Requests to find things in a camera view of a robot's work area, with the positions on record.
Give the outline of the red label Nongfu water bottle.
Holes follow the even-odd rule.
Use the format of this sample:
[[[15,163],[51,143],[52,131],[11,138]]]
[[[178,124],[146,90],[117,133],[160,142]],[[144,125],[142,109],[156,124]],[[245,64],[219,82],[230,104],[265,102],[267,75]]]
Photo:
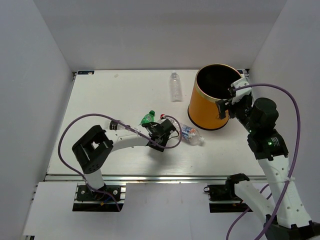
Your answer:
[[[159,119],[157,120],[158,124],[163,123],[167,119],[167,116],[165,114],[161,114]]]

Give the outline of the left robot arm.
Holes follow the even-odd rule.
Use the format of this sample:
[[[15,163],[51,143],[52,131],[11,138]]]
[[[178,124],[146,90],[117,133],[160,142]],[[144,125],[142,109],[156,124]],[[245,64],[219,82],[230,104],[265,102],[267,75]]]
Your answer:
[[[101,167],[110,153],[134,147],[150,147],[163,152],[171,135],[177,128],[168,119],[161,123],[143,123],[133,131],[128,129],[107,132],[100,125],[91,127],[73,146],[72,151],[78,161],[88,193],[99,200],[105,196],[106,187]]]

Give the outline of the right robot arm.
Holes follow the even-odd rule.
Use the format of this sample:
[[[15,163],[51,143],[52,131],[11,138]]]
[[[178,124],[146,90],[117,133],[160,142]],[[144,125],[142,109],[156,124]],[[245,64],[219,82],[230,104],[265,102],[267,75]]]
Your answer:
[[[268,201],[245,174],[231,175],[226,180],[226,195],[241,198],[263,224],[262,234],[268,240],[311,240],[320,235],[320,225],[307,213],[289,174],[288,149],[276,131],[277,105],[268,98],[253,100],[245,95],[239,101],[219,100],[221,119],[229,112],[248,131],[247,142],[262,168],[273,202]]]

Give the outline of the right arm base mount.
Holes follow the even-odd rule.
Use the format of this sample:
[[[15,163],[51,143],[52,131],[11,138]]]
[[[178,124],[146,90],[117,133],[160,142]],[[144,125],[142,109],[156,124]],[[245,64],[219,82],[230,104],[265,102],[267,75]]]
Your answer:
[[[235,194],[235,185],[249,180],[244,173],[237,173],[228,176],[224,184],[205,186],[203,191],[209,196],[210,213],[241,213],[247,210],[246,203]]]

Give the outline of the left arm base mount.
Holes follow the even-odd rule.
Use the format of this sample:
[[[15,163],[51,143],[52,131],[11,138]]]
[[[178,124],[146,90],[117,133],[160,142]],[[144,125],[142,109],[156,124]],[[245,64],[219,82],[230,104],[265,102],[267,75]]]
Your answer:
[[[122,210],[126,186],[124,184],[107,184],[103,191],[109,193],[92,192],[87,185],[78,184],[75,190],[73,212],[119,212]]]

